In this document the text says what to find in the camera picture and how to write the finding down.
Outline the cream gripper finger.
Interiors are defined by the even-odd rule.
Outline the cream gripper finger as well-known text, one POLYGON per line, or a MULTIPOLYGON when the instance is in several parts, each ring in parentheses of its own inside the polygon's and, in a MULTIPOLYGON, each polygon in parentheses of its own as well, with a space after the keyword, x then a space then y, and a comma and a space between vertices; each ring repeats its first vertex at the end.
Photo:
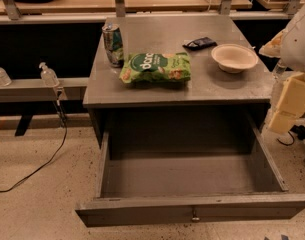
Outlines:
POLYGON ((296 117, 285 112, 272 111, 269 115, 268 129, 278 134, 288 132, 295 124, 296 117))
POLYGON ((305 73, 288 77, 283 83, 277 111, 284 115, 300 118, 305 113, 305 73))

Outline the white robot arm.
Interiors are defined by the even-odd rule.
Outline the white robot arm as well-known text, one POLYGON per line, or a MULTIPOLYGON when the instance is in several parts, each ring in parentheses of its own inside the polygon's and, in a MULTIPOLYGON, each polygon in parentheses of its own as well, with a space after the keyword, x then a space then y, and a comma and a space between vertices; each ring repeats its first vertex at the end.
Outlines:
POLYGON ((284 134, 305 113, 305 4, 284 30, 280 55, 281 62, 294 73, 275 83, 268 129, 284 134))

